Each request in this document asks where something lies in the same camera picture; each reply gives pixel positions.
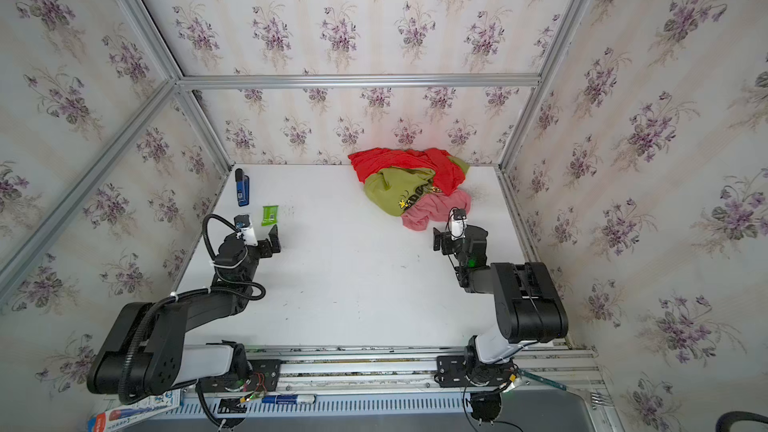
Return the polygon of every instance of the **floral wallpaper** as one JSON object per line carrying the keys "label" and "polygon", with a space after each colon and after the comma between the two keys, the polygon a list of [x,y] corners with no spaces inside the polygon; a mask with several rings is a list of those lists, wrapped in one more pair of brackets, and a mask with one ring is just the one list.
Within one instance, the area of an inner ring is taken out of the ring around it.
{"label": "floral wallpaper", "polygon": [[[3,180],[24,191],[13,166],[3,166]],[[84,427],[94,404],[85,379],[114,318],[126,303],[156,301],[171,290],[221,180],[169,103],[0,307],[0,398],[18,411],[4,415],[8,427]],[[17,208],[33,198],[5,196]],[[38,399],[30,404],[28,397]]]}
{"label": "floral wallpaper", "polygon": [[519,87],[373,87],[196,95],[236,162],[349,164],[349,154],[373,147],[438,147],[472,164],[495,164],[529,93]]}
{"label": "floral wallpaper", "polygon": [[187,75],[537,72],[568,1],[145,0]]}
{"label": "floral wallpaper", "polygon": [[161,82],[115,0],[0,0],[0,266]]}
{"label": "floral wallpaper", "polygon": [[594,0],[509,171],[627,430],[768,414],[767,6]]}

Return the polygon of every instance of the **white tabletop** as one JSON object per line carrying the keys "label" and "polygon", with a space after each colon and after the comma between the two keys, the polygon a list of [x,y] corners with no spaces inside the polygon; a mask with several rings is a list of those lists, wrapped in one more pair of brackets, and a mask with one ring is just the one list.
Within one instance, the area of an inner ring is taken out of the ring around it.
{"label": "white tabletop", "polygon": [[[448,258],[432,250],[431,222],[414,232],[365,196],[351,166],[238,165],[250,177],[250,205],[238,207],[230,174],[214,213],[232,221],[278,205],[283,251],[260,261],[266,296],[238,315],[189,331],[188,344],[230,340],[246,346],[463,346],[495,323],[492,294],[458,286]],[[488,231],[488,262],[524,261],[494,168],[473,167],[468,223]],[[218,249],[230,231],[210,221]],[[178,291],[210,285],[214,271],[197,244]]]}

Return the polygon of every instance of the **red cloth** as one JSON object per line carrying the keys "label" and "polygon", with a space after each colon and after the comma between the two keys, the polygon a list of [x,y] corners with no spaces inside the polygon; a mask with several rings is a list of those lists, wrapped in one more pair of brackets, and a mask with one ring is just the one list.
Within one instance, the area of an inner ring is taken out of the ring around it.
{"label": "red cloth", "polygon": [[440,149],[422,152],[377,148],[351,154],[350,160],[360,182],[365,182],[368,176],[387,167],[431,168],[435,171],[434,186],[450,195],[464,182],[465,176],[462,168],[448,160],[448,156],[449,153]]}
{"label": "red cloth", "polygon": [[427,194],[402,213],[402,224],[411,230],[426,230],[429,220],[441,222],[448,220],[452,208],[464,208],[469,214],[472,198],[461,189],[447,196],[445,194]]}

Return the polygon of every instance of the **green packet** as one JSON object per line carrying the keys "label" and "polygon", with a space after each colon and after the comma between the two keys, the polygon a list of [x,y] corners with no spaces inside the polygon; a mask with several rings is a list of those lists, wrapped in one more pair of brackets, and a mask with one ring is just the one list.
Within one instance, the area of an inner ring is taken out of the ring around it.
{"label": "green packet", "polygon": [[277,206],[264,206],[264,217],[261,219],[262,226],[272,226],[277,224]]}

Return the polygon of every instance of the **pile of clothes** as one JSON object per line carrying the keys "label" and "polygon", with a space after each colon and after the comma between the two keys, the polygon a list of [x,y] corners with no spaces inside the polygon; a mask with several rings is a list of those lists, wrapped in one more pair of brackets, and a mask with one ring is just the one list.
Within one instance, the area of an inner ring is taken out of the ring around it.
{"label": "pile of clothes", "polygon": [[452,208],[469,212],[469,194],[457,189],[469,164],[445,150],[370,149],[350,160],[366,196],[412,230],[447,221]]}

